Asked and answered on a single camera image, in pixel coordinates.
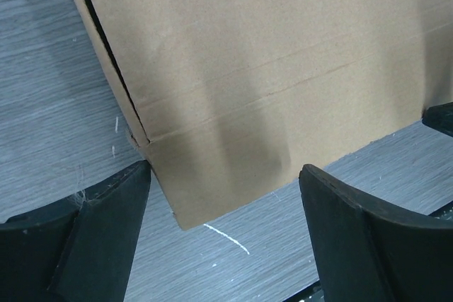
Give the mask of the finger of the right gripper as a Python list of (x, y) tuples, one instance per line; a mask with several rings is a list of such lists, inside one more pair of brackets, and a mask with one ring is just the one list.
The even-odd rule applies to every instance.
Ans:
[(422, 123), (431, 129), (453, 137), (453, 103), (424, 108)]

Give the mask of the cardboard box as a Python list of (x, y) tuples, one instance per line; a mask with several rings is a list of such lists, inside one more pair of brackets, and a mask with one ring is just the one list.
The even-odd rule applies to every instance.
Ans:
[(74, 0), (183, 230), (452, 99), (452, 0)]

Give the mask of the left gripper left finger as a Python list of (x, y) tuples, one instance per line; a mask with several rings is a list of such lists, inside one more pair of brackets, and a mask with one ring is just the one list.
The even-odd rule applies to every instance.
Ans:
[(2, 301), (123, 301), (151, 184), (137, 161), (1, 224)]

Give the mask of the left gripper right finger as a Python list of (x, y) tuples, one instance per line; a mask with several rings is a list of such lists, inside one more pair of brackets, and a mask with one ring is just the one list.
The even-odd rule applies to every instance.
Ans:
[(325, 301), (451, 301), (452, 221), (303, 166), (299, 186)]

